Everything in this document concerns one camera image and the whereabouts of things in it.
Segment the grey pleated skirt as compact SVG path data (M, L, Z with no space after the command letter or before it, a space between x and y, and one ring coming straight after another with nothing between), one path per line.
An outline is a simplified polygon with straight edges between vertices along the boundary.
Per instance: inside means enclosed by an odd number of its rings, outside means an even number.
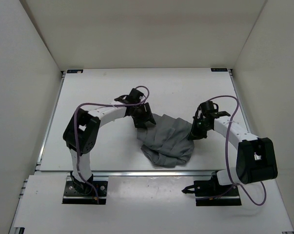
M166 114L153 114L156 124L148 123L146 129L137 129L141 150L150 162L163 168L185 166L195 148L188 136L191 123Z

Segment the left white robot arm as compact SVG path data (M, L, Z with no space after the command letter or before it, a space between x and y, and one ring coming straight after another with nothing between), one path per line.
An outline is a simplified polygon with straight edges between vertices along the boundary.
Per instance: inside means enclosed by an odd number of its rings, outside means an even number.
M81 194L91 192L93 182L90 169L90 151L93 149L100 127L123 117L132 117L135 128L146 129L156 125L149 103L110 104L82 103L80 104L69 124L63 139L72 156L72 175L76 179L76 189Z

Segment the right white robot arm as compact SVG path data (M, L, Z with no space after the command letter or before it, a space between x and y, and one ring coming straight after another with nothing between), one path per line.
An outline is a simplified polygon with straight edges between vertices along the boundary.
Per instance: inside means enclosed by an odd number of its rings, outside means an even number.
M275 179L278 175L273 142L248 132L226 111L196 111L188 139L207 138L213 130L225 137L226 169L216 172L209 183L211 193L221 195L231 184L251 184Z

